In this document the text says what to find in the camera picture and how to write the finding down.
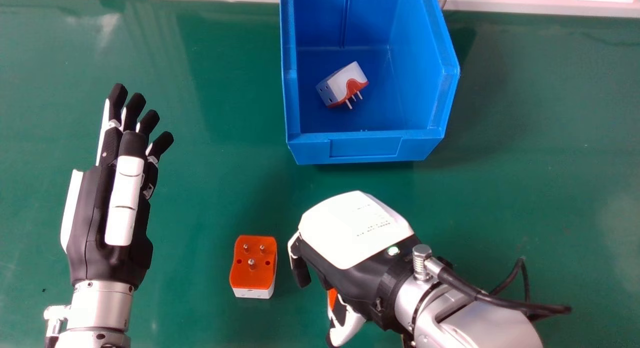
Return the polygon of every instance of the green table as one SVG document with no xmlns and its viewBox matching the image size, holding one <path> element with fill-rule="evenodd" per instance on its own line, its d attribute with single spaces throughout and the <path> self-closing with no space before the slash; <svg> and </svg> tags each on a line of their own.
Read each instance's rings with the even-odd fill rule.
<svg viewBox="0 0 640 348">
<path fill-rule="evenodd" d="M 39 347 L 71 285 L 60 219 L 94 160 L 115 82 L 146 95 L 176 144 L 151 204 L 153 264 L 135 348 L 325 346 L 325 293 L 297 289 L 301 214 L 359 189 L 490 289 L 526 256 L 547 348 L 638 347 L 640 20 L 446 14 L 462 75 L 424 162 L 297 166 L 284 141 L 275 4 L 0 0 L 0 347 Z M 240 234 L 275 236 L 271 300 L 239 300 Z M 521 297 L 521 285 L 507 292 Z M 398 347 L 367 325 L 349 347 Z"/>
</svg>

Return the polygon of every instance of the robotic arm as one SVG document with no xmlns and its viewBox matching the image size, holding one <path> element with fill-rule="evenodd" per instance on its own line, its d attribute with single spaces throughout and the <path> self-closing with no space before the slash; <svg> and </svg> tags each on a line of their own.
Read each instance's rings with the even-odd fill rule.
<svg viewBox="0 0 640 348">
<path fill-rule="evenodd" d="M 95 166 L 73 170 L 60 243 L 73 285 L 70 305 L 44 311 L 45 348 L 128 348 L 133 293 L 151 266 L 147 222 L 160 156 L 174 142 L 165 131 L 149 144 L 160 121 L 146 100 L 115 84 L 105 100 Z M 66 330 L 62 332 L 63 323 Z"/>
<path fill-rule="evenodd" d="M 361 191 L 305 212 L 288 254 L 301 288 L 311 282 L 309 265 L 328 291 L 330 348 L 345 344 L 366 321 L 401 334 L 404 348 L 542 348 L 532 322 L 571 312 L 528 302 L 523 259 L 491 293 L 469 284 L 434 257 L 402 216 Z M 525 302 L 496 296 L 519 271 Z"/>
</svg>

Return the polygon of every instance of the orange and white plug adapter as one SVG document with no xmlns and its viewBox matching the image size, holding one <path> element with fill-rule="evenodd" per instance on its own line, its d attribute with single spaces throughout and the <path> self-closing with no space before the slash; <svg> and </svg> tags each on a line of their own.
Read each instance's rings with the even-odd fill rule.
<svg viewBox="0 0 640 348">
<path fill-rule="evenodd" d="M 358 95 L 362 100 L 360 91 L 368 84 L 369 80 L 364 75 L 360 64 L 354 61 L 323 79 L 315 86 L 315 90 L 327 107 L 334 108 L 341 104 L 347 104 L 349 109 L 352 109 L 349 98 L 356 102 L 355 95 Z"/>
<path fill-rule="evenodd" d="M 274 294 L 278 246 L 272 236 L 241 235 L 233 248 L 229 284 L 237 298 L 268 300 Z"/>
</svg>

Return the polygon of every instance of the blue storage bin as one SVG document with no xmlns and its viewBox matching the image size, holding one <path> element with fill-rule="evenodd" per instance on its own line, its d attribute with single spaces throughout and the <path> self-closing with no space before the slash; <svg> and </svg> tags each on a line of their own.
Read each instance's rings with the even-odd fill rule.
<svg viewBox="0 0 640 348">
<path fill-rule="evenodd" d="M 422 161 L 442 140 L 460 66 L 438 0 L 280 0 L 286 143 L 298 164 Z M 353 61 L 363 100 L 316 84 Z"/>
</svg>

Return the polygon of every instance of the black fingertip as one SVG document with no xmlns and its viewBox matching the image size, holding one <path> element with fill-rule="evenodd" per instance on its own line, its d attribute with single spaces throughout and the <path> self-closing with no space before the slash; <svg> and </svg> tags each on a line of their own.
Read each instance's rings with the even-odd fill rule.
<svg viewBox="0 0 640 348">
<path fill-rule="evenodd" d="M 125 105 L 126 115 L 125 121 L 122 122 L 123 131 L 136 130 L 136 122 L 146 104 L 147 100 L 141 93 L 133 93 L 133 95 L 131 95 L 131 98 Z"/>
<path fill-rule="evenodd" d="M 122 134 L 118 156 L 137 157 L 146 161 L 147 138 L 144 134 L 126 131 Z"/>
<path fill-rule="evenodd" d="M 156 129 L 158 122 L 160 122 L 160 115 L 158 115 L 158 112 L 153 109 L 149 109 L 149 111 L 144 114 L 144 117 L 140 119 L 140 122 L 138 123 L 140 128 L 137 131 L 148 138 L 151 132 Z"/>
<path fill-rule="evenodd" d="M 121 111 L 129 92 L 120 83 L 116 83 L 107 97 L 109 100 L 109 120 L 121 120 Z"/>
<path fill-rule="evenodd" d="M 157 161 L 160 161 L 160 156 L 166 152 L 174 143 L 174 135 L 163 131 L 162 134 L 156 138 L 151 144 L 151 150 L 149 150 L 149 157 L 154 157 Z"/>
</svg>

